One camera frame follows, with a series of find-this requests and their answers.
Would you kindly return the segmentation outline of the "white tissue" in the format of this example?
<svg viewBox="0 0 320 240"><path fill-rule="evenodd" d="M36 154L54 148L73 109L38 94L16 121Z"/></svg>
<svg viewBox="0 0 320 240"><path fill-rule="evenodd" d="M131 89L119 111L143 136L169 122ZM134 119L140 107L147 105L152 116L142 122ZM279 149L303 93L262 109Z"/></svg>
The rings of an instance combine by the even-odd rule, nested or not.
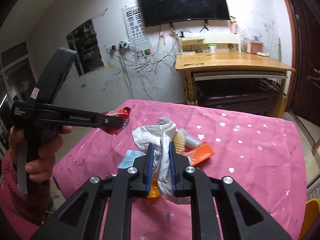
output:
<svg viewBox="0 0 320 240"><path fill-rule="evenodd" d="M135 145L144 153L154 145L153 178L157 180L161 196L175 204L190 204L189 197L174 196L170 174L169 145L176 132L176 124L162 116L154 125L140 126L132 131Z"/></svg>

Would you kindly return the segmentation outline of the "dark wall window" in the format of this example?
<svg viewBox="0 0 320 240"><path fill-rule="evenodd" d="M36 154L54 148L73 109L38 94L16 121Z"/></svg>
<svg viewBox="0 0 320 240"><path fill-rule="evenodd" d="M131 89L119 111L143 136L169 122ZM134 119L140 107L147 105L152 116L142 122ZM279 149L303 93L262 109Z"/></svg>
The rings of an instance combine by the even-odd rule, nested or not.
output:
<svg viewBox="0 0 320 240"><path fill-rule="evenodd" d="M103 67L92 20L87 20L66 36L68 46L77 52L75 66L79 76Z"/></svg>

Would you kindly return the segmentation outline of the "orange plastic lid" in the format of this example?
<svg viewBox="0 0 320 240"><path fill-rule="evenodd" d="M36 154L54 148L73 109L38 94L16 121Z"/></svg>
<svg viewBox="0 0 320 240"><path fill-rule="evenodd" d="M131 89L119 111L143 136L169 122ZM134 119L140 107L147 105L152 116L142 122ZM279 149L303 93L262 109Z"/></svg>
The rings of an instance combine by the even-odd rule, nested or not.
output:
<svg viewBox="0 0 320 240"><path fill-rule="evenodd" d="M154 202L161 197L158 181L156 179L152 178L150 180L150 182L146 186L146 193L148 194L148 196L146 197L146 201L148 202Z"/></svg>

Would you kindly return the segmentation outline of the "wooden desk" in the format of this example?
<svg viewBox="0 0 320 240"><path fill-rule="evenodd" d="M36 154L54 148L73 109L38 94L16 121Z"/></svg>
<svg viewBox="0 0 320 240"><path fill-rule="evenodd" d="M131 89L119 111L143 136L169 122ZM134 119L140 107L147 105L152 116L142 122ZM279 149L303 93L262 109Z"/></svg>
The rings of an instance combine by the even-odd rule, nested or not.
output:
<svg viewBox="0 0 320 240"><path fill-rule="evenodd" d="M243 52L181 53L176 57L175 69L185 74L187 104L197 105L196 81L222 79L279 79L279 95L270 116L281 118L285 111L287 95L285 93L287 73L296 70L289 65L257 54Z"/></svg>

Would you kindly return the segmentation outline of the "orange carton box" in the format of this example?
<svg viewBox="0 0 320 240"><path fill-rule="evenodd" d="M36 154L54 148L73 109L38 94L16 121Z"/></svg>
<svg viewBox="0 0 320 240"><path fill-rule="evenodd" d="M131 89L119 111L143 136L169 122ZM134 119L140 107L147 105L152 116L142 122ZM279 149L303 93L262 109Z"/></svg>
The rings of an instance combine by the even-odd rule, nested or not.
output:
<svg viewBox="0 0 320 240"><path fill-rule="evenodd" d="M213 149L206 142L202 143L199 147L195 148L194 150L184 153L184 156L188 158L191 166L196 166L199 163L209 159L213 155Z"/></svg>

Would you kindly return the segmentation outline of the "black wall television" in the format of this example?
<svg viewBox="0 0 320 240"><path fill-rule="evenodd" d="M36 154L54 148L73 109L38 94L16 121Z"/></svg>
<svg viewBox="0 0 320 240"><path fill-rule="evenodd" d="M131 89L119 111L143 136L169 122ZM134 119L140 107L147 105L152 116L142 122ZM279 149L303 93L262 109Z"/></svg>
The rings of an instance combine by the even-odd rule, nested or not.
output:
<svg viewBox="0 0 320 240"><path fill-rule="evenodd" d="M226 0L138 0L146 27L188 20L229 20Z"/></svg>

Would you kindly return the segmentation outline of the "grey white tube bottle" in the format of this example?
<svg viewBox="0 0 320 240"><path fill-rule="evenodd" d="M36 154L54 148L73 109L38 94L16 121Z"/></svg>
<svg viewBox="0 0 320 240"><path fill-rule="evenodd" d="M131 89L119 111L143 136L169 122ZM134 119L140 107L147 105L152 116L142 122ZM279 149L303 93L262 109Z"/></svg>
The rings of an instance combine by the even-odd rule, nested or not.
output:
<svg viewBox="0 0 320 240"><path fill-rule="evenodd" d="M190 137L188 135L188 133L186 132L186 130L184 129L179 129L179 131L184 135L185 137L185 146L194 150L196 148L198 148L200 146L200 142L192 137Z"/></svg>

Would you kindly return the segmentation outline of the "white jar green lid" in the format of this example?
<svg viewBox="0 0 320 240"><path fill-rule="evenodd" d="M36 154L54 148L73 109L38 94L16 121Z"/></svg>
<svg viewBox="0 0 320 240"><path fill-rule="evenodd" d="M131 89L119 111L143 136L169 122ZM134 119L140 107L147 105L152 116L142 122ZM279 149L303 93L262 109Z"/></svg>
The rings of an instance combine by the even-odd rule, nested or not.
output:
<svg viewBox="0 0 320 240"><path fill-rule="evenodd" d="M217 44L215 43L208 44L208 52L211 54L217 53Z"/></svg>

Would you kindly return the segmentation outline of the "eye chart poster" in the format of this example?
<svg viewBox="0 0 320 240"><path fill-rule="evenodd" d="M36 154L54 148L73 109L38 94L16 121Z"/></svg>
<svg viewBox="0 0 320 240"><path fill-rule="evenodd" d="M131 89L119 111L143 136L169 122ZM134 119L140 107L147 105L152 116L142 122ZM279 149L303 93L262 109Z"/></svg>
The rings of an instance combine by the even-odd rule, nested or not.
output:
<svg viewBox="0 0 320 240"><path fill-rule="evenodd" d="M151 55L152 48L146 36L143 18L139 6L125 7L122 9L129 42L136 57Z"/></svg>

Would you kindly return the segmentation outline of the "red snack wrapper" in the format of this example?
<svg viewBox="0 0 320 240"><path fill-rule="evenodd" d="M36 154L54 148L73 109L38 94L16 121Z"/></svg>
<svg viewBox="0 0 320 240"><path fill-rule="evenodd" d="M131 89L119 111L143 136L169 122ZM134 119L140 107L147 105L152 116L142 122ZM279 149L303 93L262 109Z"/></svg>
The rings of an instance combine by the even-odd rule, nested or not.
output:
<svg viewBox="0 0 320 240"><path fill-rule="evenodd" d="M118 135L130 121L131 108L124 107L104 113L107 123L101 129L111 135Z"/></svg>

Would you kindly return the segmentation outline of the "pink box on desk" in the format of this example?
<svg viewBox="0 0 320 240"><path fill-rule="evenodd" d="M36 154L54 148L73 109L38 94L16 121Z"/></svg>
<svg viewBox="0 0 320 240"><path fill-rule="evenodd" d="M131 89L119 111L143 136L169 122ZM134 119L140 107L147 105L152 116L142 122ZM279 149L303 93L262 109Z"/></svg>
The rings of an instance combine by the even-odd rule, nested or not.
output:
<svg viewBox="0 0 320 240"><path fill-rule="evenodd" d="M250 41L247 43L247 52L250 54L257 54L263 52L263 43L259 41Z"/></svg>

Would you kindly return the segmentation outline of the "dark brown door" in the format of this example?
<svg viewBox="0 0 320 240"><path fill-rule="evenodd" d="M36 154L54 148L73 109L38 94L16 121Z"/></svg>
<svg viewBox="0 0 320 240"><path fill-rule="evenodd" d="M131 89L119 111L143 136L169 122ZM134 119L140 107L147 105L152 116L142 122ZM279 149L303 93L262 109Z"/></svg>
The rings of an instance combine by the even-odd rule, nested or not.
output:
<svg viewBox="0 0 320 240"><path fill-rule="evenodd" d="M319 125L319 0L287 0L296 68L290 107Z"/></svg>

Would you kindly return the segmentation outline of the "yellow trash bin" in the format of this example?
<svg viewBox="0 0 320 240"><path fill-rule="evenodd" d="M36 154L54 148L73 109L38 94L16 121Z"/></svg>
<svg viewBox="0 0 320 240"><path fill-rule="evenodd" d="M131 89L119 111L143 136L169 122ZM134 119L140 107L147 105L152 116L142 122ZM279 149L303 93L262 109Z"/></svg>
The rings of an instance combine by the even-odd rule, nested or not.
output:
<svg viewBox="0 0 320 240"><path fill-rule="evenodd" d="M306 202L305 215L298 239L319 239L319 199Z"/></svg>

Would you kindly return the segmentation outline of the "white power strip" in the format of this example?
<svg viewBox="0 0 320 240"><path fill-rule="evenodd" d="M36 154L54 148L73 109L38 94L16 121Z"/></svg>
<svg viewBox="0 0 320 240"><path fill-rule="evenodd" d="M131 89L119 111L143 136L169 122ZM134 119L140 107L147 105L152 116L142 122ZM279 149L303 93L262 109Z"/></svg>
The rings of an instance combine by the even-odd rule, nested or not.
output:
<svg viewBox="0 0 320 240"><path fill-rule="evenodd" d="M111 45L106 48L106 52L108 54L112 54L115 51L119 51L121 49L129 49L131 47L131 43L127 40L120 41L118 44Z"/></svg>

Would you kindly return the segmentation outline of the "light blue paper receipt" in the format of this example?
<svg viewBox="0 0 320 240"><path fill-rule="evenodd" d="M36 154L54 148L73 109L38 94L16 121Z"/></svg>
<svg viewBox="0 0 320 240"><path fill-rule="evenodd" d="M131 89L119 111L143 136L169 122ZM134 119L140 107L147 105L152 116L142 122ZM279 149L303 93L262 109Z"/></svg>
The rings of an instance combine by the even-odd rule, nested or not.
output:
<svg viewBox="0 0 320 240"><path fill-rule="evenodd" d="M126 169L129 167L132 167L135 160L139 157L144 156L145 153L141 151L133 151L133 150L127 150L125 156L123 157L122 161L118 165L119 169Z"/></svg>

